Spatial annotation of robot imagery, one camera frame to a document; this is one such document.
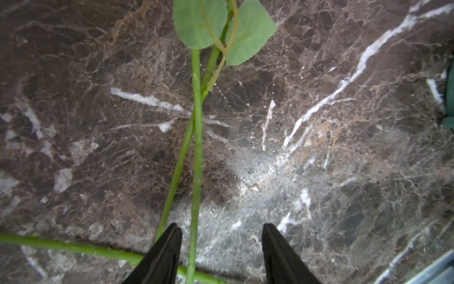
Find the orange rose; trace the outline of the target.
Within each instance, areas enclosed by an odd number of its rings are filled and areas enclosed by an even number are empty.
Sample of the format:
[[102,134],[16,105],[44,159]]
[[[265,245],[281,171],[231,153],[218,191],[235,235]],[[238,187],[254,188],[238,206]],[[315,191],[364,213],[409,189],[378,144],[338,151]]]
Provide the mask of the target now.
[[[202,104],[225,65],[236,66],[256,55],[277,26],[260,1],[175,1],[173,21],[179,39],[192,53],[193,131],[195,158],[186,283],[195,281],[199,208],[203,173]],[[200,52],[215,46],[222,59],[206,86],[202,86]]]

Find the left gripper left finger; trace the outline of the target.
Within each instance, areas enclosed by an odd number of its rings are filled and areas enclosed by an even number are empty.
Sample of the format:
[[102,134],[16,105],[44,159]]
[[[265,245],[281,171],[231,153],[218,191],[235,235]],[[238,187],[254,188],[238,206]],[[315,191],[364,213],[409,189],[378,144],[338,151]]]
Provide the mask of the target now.
[[123,284],[174,284],[181,246],[182,230],[172,223]]

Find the green alarm clock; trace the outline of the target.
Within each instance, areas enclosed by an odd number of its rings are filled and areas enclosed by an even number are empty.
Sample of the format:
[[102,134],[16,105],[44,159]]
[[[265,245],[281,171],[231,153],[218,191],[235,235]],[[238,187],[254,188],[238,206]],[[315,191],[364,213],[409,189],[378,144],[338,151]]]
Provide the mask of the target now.
[[442,125],[453,130],[454,129],[454,63],[451,64],[448,72],[448,80],[446,84],[446,116],[442,121]]

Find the cream rose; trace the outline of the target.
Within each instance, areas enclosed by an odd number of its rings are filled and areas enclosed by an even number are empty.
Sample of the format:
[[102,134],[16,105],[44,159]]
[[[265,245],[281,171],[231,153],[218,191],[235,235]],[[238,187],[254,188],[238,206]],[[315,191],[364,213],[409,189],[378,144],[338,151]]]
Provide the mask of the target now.
[[[122,250],[114,250],[113,248],[104,248],[98,246],[90,246],[84,244],[75,243],[64,243],[57,240],[47,240],[38,237],[26,237],[14,234],[1,234],[1,243],[13,244],[17,246],[30,246],[38,248],[46,248],[53,250],[64,250],[72,253],[88,254],[92,256],[105,257],[108,259],[125,260],[130,263],[131,266],[136,268],[140,261],[143,260],[145,255],[134,254]],[[185,276],[187,269],[183,266],[179,266],[177,275]]]

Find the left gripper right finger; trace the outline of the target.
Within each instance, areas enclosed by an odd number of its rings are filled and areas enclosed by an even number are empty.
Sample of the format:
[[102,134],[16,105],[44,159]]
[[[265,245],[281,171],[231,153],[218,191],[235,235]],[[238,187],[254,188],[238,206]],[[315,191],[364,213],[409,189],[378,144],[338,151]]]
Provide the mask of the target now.
[[263,225],[262,251],[268,284],[320,284],[320,280],[271,223]]

